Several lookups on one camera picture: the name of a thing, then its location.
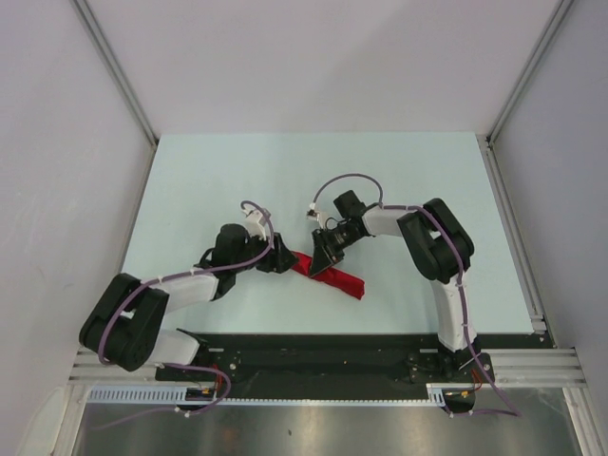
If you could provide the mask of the red cloth napkin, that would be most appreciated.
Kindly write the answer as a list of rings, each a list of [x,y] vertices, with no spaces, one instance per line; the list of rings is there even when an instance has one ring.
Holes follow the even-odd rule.
[[[294,252],[297,257],[297,263],[292,267],[292,270],[317,282],[324,283],[330,287],[340,290],[342,293],[349,295],[357,300],[361,300],[365,294],[365,281],[355,275],[350,275],[340,271],[334,267],[319,273],[318,275],[309,275],[310,267],[312,266],[312,258],[300,252]]]

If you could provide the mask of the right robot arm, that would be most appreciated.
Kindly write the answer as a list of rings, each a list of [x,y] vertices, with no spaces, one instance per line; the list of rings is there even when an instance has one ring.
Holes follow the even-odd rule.
[[[307,217],[317,219],[312,232],[313,258],[309,276],[317,277],[344,258],[346,248],[363,238],[402,238],[417,271],[430,282],[438,314],[439,372],[460,381],[479,354],[477,333],[466,303],[465,275],[474,243],[447,204],[439,198],[421,206],[367,205],[349,190],[333,204],[341,219],[333,226],[314,204]]]

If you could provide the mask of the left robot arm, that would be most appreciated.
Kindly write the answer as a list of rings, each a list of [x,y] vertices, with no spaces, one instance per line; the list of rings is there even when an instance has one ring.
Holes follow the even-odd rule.
[[[80,329],[79,342],[104,364],[135,371],[147,361],[176,364],[197,380],[210,368],[195,336],[162,328],[167,313],[218,300],[236,285],[237,275],[256,269],[283,274],[298,263],[281,234],[255,236],[239,224],[225,224],[199,262],[184,273],[146,282],[133,275],[115,275]]]

